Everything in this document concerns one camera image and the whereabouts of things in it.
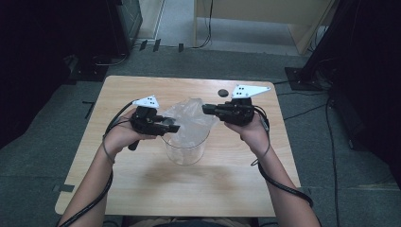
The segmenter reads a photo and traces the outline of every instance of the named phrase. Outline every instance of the person's right arm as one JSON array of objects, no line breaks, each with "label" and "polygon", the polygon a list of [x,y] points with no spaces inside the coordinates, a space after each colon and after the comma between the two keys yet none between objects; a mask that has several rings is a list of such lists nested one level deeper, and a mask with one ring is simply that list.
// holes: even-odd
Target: person's right arm
[{"label": "person's right arm", "polygon": [[[282,163],[278,159],[272,146],[269,146],[269,138],[263,128],[260,115],[255,114],[253,121],[244,127],[225,123],[225,125],[237,133],[251,148],[256,155],[259,163],[262,165],[266,174],[290,188],[296,189],[294,183],[289,178]],[[320,223],[314,214],[308,202],[294,196],[274,185],[266,182],[270,192],[274,212],[280,226],[320,226]]]}]

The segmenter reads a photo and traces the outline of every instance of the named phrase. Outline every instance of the white bracket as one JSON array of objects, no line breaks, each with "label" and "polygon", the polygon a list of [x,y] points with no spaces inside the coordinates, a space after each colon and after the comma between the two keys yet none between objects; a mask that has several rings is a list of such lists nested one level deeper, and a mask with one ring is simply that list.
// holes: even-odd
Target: white bracket
[{"label": "white bracket", "polygon": [[142,107],[150,107],[150,108],[159,108],[159,103],[155,96],[147,96],[132,102],[132,105],[142,106]]},{"label": "white bracket", "polygon": [[258,94],[268,92],[271,88],[269,86],[251,86],[251,85],[238,85],[231,93],[231,98],[245,98],[252,97]]}]

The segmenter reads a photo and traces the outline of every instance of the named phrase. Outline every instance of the crumpled plastic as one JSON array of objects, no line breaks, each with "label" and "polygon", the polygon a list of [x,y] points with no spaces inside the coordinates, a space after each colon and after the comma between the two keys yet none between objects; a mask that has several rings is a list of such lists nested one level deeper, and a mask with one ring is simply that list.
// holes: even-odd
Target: crumpled plastic
[{"label": "crumpled plastic", "polygon": [[163,116],[175,119],[180,129],[170,133],[168,143],[176,148],[192,148],[201,144],[209,135],[209,131],[218,123],[218,118],[204,114],[201,98],[190,98],[177,103],[163,112]]}]

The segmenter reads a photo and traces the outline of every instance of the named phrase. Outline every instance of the human arm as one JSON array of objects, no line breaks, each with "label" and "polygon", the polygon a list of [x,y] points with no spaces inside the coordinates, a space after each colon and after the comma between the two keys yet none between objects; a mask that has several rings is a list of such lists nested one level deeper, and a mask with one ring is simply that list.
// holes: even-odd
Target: human arm
[{"label": "human arm", "polygon": [[[256,113],[253,121],[244,127],[228,123],[225,123],[225,125],[240,134],[241,138],[256,155],[256,158],[268,176],[278,183],[296,189],[273,147],[270,145],[270,139],[261,123],[259,114]],[[279,189],[271,183],[267,182],[267,186],[280,226],[320,226],[307,201]]]},{"label": "human arm", "polygon": [[[59,225],[63,224],[101,194],[112,172],[113,162],[111,159],[114,160],[118,152],[135,141],[156,138],[156,136],[152,135],[139,134],[132,129],[127,119],[134,112],[135,110],[133,109],[122,115],[119,124],[113,127],[104,138],[104,147],[101,144],[97,149],[95,158],[73,199],[62,215]],[[104,148],[106,148],[110,158],[107,156]],[[88,211],[88,213],[77,219],[71,226],[102,226],[106,210],[106,200],[107,196]]]}]

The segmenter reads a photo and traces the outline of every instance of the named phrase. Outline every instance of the light wood tabletop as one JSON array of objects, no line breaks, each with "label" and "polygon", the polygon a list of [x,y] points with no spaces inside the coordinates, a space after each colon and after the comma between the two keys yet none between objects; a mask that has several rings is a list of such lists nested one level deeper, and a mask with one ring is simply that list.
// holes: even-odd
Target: light wood tabletop
[{"label": "light wood tabletop", "polygon": [[[204,103],[221,104],[218,90],[230,93],[237,84],[270,86],[252,97],[270,121],[270,140],[291,180],[300,186],[284,120],[272,83],[216,79],[107,77],[100,91],[65,184],[74,191],[61,192],[56,212],[62,214],[92,162],[107,125],[130,101],[155,95],[161,108],[199,97]],[[268,188],[255,156],[239,136],[222,122],[211,130],[202,158],[191,166],[180,166],[166,155],[165,142],[141,141],[136,151],[124,148],[113,167],[106,214],[122,216],[274,217]]]}]

